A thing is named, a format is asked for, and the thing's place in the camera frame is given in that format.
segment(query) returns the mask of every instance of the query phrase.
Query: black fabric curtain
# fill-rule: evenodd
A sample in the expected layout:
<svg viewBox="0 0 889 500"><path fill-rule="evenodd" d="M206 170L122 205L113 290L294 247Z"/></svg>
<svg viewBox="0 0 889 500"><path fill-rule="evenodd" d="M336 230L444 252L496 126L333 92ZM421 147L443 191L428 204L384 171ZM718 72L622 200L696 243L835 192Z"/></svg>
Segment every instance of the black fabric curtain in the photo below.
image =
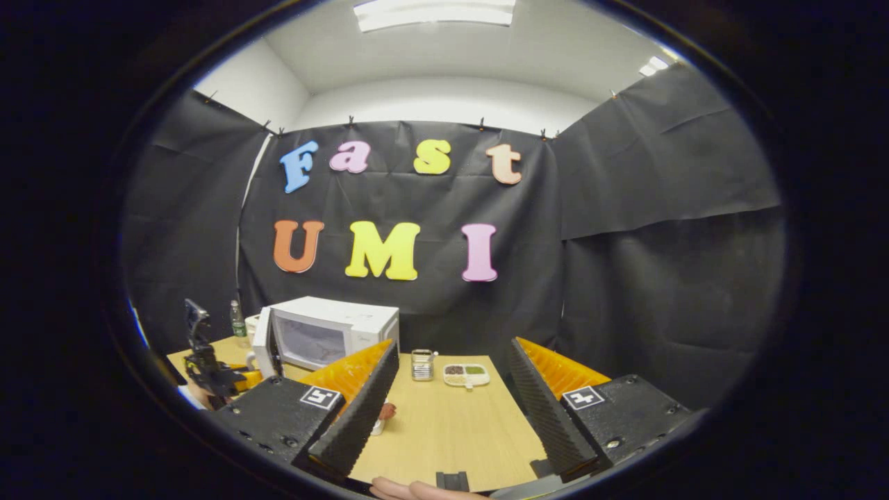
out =
<svg viewBox="0 0 889 500"><path fill-rule="evenodd" d="M231 335L236 230L267 132L198 93L183 97L140 156L124 207L125 278L152 349L188 348L184 300L210 312L211 340Z"/></svg>
<svg viewBox="0 0 889 500"><path fill-rule="evenodd" d="M418 143L451 144L450 168L440 175L414 171ZM281 158L309 141L318 144L309 182L285 193ZM337 148L365 141L371 148L361 173L330 166ZM509 144L521 154L518 184L498 182L485 152ZM555 157L549 142L528 133L445 123L379 122L321 127L272 139L252 180L240 223L239 279L244 306L255 314L265 305L303 295L400 308L401 350L491 356L508 380L509 339L519 335L552 344L562 308L562 242ZM274 224L300 224L292 256L303 255L302 224L321 221L317 254L302 273L284 272L273 260ZM414 245L414 281L385 274L345 274L354 235L349 225L374 222L385 239L400 222L421 227ZM491 282L467 282L464 224L496 227L491 238Z"/></svg>
<svg viewBox="0 0 889 500"><path fill-rule="evenodd" d="M553 151L565 240L557 350L713 405L762 342L785 261L756 139L677 64L588 113Z"/></svg>

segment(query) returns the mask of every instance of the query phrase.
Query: white wall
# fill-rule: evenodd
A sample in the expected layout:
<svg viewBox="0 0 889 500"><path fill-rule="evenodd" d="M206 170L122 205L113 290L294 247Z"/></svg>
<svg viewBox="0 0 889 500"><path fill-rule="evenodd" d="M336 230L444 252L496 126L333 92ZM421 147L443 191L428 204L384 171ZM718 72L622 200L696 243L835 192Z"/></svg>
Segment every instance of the white wall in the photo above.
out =
<svg viewBox="0 0 889 500"><path fill-rule="evenodd" d="M268 129L292 130L308 92L262 38L253 41L209 72L195 90Z"/></svg>
<svg viewBox="0 0 889 500"><path fill-rule="evenodd" d="M508 128L547 136L590 112L596 102L537 86L464 77L401 78L313 96L287 130L388 120L440 121Z"/></svg>

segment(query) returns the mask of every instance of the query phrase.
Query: microwave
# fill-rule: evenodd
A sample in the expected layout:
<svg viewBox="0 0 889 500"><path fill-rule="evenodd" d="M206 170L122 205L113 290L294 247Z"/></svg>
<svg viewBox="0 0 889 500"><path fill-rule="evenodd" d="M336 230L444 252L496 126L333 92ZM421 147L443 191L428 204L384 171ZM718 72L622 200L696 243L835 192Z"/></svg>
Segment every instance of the microwave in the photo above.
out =
<svg viewBox="0 0 889 500"><path fill-rule="evenodd" d="M252 347L269 377L281 363L317 370L386 339L398 349L397 307L307 296L262 308Z"/></svg>

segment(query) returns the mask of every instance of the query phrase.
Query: foam letter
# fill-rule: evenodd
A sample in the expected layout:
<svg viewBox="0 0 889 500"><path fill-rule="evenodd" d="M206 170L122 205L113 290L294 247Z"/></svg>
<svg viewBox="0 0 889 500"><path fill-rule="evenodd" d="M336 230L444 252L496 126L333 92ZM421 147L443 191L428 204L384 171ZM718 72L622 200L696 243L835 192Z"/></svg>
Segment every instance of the foam letter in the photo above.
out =
<svg viewBox="0 0 889 500"><path fill-rule="evenodd" d="M318 143L309 141L281 157L281 163L284 164L284 174L287 176L287 185L284 186L285 193L292 193L308 184L308 175L302 170L305 169L308 172L312 169L311 153L315 151L318 151Z"/></svg>
<svg viewBox="0 0 889 500"><path fill-rule="evenodd" d="M512 171L512 162L522 159L522 155L513 152L508 144L501 144L485 151L491 157L491 170L494 179L504 184L518 184L522 180L522 174Z"/></svg>
<svg viewBox="0 0 889 500"><path fill-rule="evenodd" d="M367 168L367 155L371 154L371 146L367 142L343 142L338 150L340 152L331 158L333 170L348 169L351 173L359 173Z"/></svg>
<svg viewBox="0 0 889 500"><path fill-rule="evenodd" d="M413 169L418 173L445 173L451 166L447 153L451 152L451 143L436 139L426 139L417 146L417 157L413 160Z"/></svg>
<svg viewBox="0 0 889 500"><path fill-rule="evenodd" d="M491 268L491 235L497 232L497 228L491 224L467 224L461 231L469 242L463 279L466 281L497 279L497 271Z"/></svg>
<svg viewBox="0 0 889 500"><path fill-rule="evenodd" d="M302 224L306 231L306 245L303 247L302 257L294 259L290 255L290 243L297 227L299 224L295 221L275 222L275 264L287 272L303 272L312 267L318 249L318 233L324 229L324 223L306 221Z"/></svg>
<svg viewBox="0 0 889 500"><path fill-rule="evenodd" d="M367 268L364 266L364 258L367 257L371 271L377 278L389 259L392 262L386 270L386 278L404 281L417 278L417 270L413 268L413 241L420 234L420 226L412 222L400 222L392 228L386 243L380 239L380 233L373 222L352 222L349 229L355 233L355 243L352 246L352 263L346 268L347 276L367 276Z"/></svg>

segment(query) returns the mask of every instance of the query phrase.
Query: wooden table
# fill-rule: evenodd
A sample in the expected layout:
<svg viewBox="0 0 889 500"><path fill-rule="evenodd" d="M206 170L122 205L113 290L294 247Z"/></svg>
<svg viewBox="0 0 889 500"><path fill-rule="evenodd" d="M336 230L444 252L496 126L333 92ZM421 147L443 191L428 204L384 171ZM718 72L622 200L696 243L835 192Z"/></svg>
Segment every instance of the wooden table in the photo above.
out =
<svg viewBox="0 0 889 500"><path fill-rule="evenodd" d="M234 337L212 343L216 358L244 363L246 350ZM181 372L182 357L170 355ZM388 399L397 407L379 436L371 436L350 477L371 482L383 476L402 484L421 480L436 484L436 472L465 471L472 491L486 491L536 480L532 460L546 458L540 439L518 409L512 395L487 356L438 356L435 378L415 382L411 355L399 355L399 368ZM442 368L449 363L477 363L487 368L491 382L472 391L446 385ZM288 378L308 371L285 366Z"/></svg>

